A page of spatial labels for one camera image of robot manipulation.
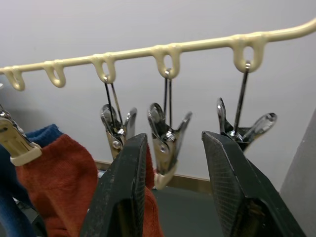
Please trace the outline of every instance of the cloth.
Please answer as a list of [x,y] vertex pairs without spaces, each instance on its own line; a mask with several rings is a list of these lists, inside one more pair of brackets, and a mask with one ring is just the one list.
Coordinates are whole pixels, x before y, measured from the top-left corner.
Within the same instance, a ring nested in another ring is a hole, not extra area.
[[78,237],[98,179],[90,153],[64,134],[16,172],[48,236]]
[[152,156],[150,154],[149,145],[147,143],[147,152],[146,152],[146,187],[152,189],[155,185],[154,182],[154,168],[153,168],[153,161]]
[[154,168],[147,144],[146,154],[146,180],[145,180],[145,212],[143,223],[143,237],[163,237],[163,232],[159,223],[158,204],[151,189],[154,186]]
[[[61,135],[54,124],[26,134],[41,147],[47,146]],[[0,222],[8,237],[35,237],[31,223],[13,198],[33,207],[26,189],[17,180],[9,152],[0,146]]]

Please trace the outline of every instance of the clothespin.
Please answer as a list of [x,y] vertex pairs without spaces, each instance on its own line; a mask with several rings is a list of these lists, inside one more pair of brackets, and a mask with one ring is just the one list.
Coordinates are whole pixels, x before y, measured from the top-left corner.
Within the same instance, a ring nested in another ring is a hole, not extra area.
[[10,153],[10,160],[15,166],[27,164],[41,156],[40,146],[26,137],[3,108],[0,110],[0,144]]
[[157,103],[151,104],[148,110],[148,121],[152,130],[157,172],[155,173],[155,187],[163,189],[173,177],[178,162],[178,155],[184,138],[184,133],[192,117],[188,112],[181,121],[179,127],[172,128],[172,87],[169,80],[169,125],[165,121],[167,90],[168,90],[168,69],[165,73],[164,110]]
[[116,112],[113,107],[113,120],[110,114],[110,105],[104,105],[101,109],[101,121],[105,126],[112,157],[115,159],[119,152],[123,149],[127,139],[135,136],[135,120],[137,109],[131,109],[131,111],[126,116],[124,124],[117,120]]
[[255,139],[269,131],[277,121],[277,115],[275,113],[268,113],[261,116],[252,127],[239,127],[240,114],[250,66],[250,62],[246,62],[234,126],[232,126],[226,119],[226,108],[223,99],[218,98],[217,100],[217,114],[221,135],[234,140],[243,151],[245,151]]

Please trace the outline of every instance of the gray wall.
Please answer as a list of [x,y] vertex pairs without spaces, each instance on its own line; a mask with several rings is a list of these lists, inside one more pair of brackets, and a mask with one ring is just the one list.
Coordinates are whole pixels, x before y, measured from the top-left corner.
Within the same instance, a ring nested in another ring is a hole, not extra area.
[[316,110],[280,194],[308,237],[316,237]]
[[[314,17],[315,0],[14,0],[1,2],[0,66],[79,57],[94,53],[202,40],[288,28]],[[274,112],[275,127],[256,141],[247,157],[280,189],[313,113],[316,101],[316,34],[265,48],[261,68],[249,76],[241,125]],[[245,56],[251,58],[251,51]],[[146,112],[162,103],[164,80],[153,58],[116,62],[115,82],[124,115],[138,109],[136,131],[150,132]],[[44,71],[24,73],[26,90],[6,87],[0,102],[26,131],[56,123],[96,160],[111,161],[99,119],[106,103],[92,65],[65,69],[58,89]],[[201,132],[219,131],[216,99],[223,97],[233,122],[242,74],[229,48],[184,53],[173,84],[173,124],[193,112],[179,155],[177,173],[208,178]]]

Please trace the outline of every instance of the cream plastic hanger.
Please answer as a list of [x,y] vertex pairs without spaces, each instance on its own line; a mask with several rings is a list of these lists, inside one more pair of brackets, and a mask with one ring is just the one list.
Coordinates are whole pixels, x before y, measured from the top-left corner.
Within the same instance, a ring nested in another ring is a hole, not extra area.
[[[239,71],[244,73],[245,59],[243,50],[250,46],[253,48],[253,60],[249,72],[257,70],[263,60],[264,47],[269,42],[291,40],[309,35],[316,31],[316,18],[301,26],[267,32],[254,32],[245,35],[233,35],[216,39],[205,39],[184,43],[171,43],[167,45],[156,45],[148,48],[132,49],[120,52],[108,52],[94,54],[91,56],[68,58],[63,60],[46,61],[42,63],[11,66],[0,69],[0,75],[5,74],[11,85],[16,90],[24,90],[25,84],[22,72],[45,70],[50,81],[56,87],[63,87],[66,84],[64,67],[71,67],[83,64],[93,64],[99,79],[104,83],[113,83],[116,77],[114,63],[117,60],[153,56],[156,59],[158,70],[164,76],[167,67],[164,64],[164,57],[169,55],[172,59],[172,69],[169,78],[175,78],[180,71],[180,54],[182,52],[206,50],[213,48],[230,47],[234,52],[234,64]],[[103,71],[102,65],[106,63],[109,73]]]

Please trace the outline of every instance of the orange towel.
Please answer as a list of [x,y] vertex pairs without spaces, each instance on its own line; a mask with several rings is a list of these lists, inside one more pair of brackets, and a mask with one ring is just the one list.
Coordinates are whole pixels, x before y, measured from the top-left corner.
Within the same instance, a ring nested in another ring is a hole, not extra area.
[[[146,157],[144,237],[162,237],[158,206],[150,189],[154,170],[149,147]],[[78,237],[97,185],[97,168],[90,153],[68,135],[42,149],[42,156],[16,167],[19,181],[44,219],[49,237]]]

